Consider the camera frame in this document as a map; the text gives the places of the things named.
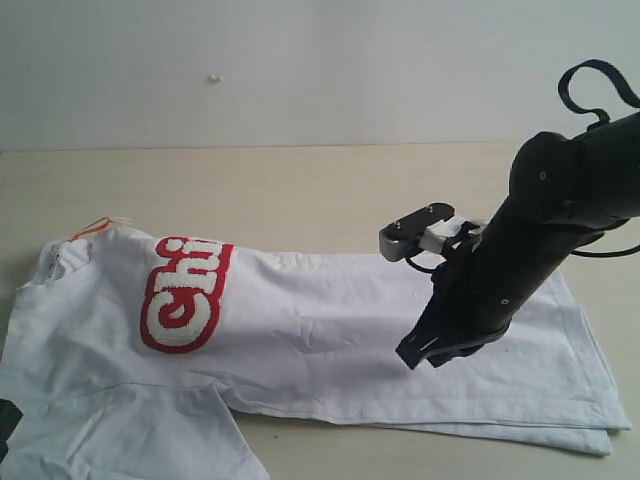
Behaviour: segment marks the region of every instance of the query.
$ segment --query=white t-shirt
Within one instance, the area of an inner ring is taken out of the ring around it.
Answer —
[[[587,432],[584,445],[561,446],[593,453],[608,453],[605,429],[630,427],[559,273],[499,342],[410,371],[394,350],[430,294],[427,275],[374,254],[266,253],[129,227],[93,244],[58,240],[18,291],[0,397],[36,412],[126,388],[164,388],[162,405],[177,405],[195,389],[216,411],[222,399],[250,413],[521,441],[559,429],[533,435],[546,444]]]

